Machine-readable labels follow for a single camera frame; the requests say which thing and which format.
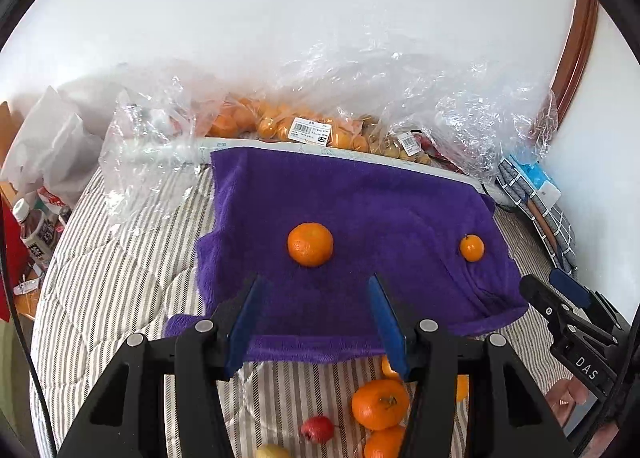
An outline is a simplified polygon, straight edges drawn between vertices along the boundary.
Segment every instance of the plastic bottle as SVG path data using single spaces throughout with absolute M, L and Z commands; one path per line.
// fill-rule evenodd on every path
M 55 230 L 39 209 L 31 210 L 23 198 L 14 205 L 14 217 L 20 224 L 20 238 L 27 246 L 31 257 L 44 269 L 49 266 L 53 256 Z

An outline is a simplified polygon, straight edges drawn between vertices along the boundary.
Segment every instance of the human hand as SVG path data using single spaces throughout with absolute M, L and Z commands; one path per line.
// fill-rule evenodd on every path
M 571 380 L 561 378 L 551 387 L 545 398 L 559 424 L 564 427 L 564 424 L 566 424 L 566 421 L 569 420 L 574 411 L 575 405 L 582 405 L 587 401 L 589 390 L 575 377 L 572 377 Z M 603 425 L 593 435 L 580 458 L 598 458 L 617 433 L 618 426 L 615 423 L 609 422 Z

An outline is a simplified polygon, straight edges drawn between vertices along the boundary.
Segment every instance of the red bag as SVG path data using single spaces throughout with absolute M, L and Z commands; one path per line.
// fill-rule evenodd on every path
M 29 260 L 29 250 L 20 239 L 20 226 L 14 215 L 2 202 L 2 217 L 4 218 L 4 240 L 6 243 L 6 257 L 9 271 L 9 285 L 13 290 L 14 286 L 20 283 L 22 272 Z M 4 287 L 0 287 L 0 319 L 9 322 L 9 307 L 4 296 Z

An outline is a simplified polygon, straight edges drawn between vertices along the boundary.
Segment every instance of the blue gripper pad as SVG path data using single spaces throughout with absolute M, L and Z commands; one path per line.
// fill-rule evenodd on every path
M 269 285 L 269 282 L 264 278 L 260 276 L 255 278 L 254 284 L 244 300 L 244 305 L 238 313 L 234 327 L 229 333 L 225 362 L 225 373 L 228 377 L 232 377 L 244 362 L 244 356 L 249 348 L 251 336 L 254 334 L 255 325 L 264 303 L 265 292 Z
M 406 361 L 404 335 L 376 276 L 369 278 L 367 292 L 369 293 L 371 313 L 376 321 L 378 334 L 385 347 L 389 364 L 391 364 L 391 368 L 398 372 L 403 380 L 408 380 L 409 364 Z
M 560 269 L 553 269 L 549 273 L 549 283 L 558 292 L 571 301 L 578 308 L 588 308 L 591 306 L 591 295 L 580 283 Z

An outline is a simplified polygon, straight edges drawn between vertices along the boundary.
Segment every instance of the bottle cap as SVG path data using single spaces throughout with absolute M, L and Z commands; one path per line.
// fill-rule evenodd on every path
M 22 223 L 27 219 L 27 216 L 29 216 L 29 204 L 21 198 L 14 205 L 14 217 L 18 223 Z

